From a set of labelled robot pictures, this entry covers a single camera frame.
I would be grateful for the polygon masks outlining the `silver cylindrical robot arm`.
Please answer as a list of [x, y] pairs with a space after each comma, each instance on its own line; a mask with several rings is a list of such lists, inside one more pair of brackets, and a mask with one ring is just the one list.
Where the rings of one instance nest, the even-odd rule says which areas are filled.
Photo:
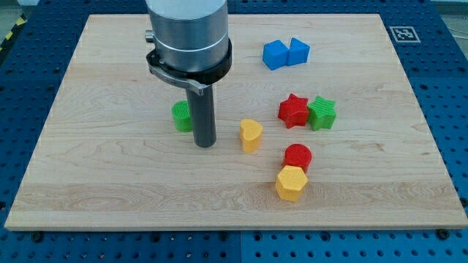
[[150, 73], [202, 96], [230, 69], [227, 0], [146, 0]]

